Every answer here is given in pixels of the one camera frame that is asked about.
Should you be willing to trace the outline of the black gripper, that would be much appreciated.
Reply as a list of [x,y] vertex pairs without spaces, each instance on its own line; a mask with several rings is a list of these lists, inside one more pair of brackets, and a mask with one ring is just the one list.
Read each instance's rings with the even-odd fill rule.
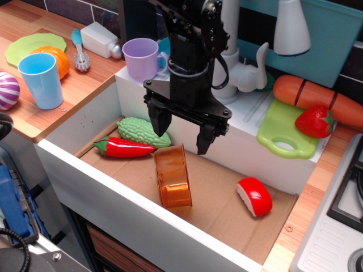
[[216,135],[225,135],[229,129],[231,111],[212,94],[212,89],[220,89],[229,81],[225,63],[222,64],[226,78],[219,86],[213,86],[214,62],[209,61],[204,70],[187,75],[177,72],[169,63],[170,80],[146,80],[144,96],[154,132],[161,137],[168,129],[172,115],[200,126],[197,136],[197,154],[205,155]]

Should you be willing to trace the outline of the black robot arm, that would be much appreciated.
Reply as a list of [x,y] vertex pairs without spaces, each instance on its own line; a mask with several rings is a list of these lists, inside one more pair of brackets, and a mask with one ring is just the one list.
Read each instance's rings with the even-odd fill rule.
[[197,153],[207,153],[211,143],[228,131],[231,111],[219,102],[212,90],[220,90],[229,76],[213,83],[214,63],[225,71],[227,64],[221,54],[228,46],[229,34],[221,20],[221,1],[152,1],[162,11],[170,41],[167,70],[169,81],[146,80],[144,102],[154,132],[161,136],[173,116],[200,127]]

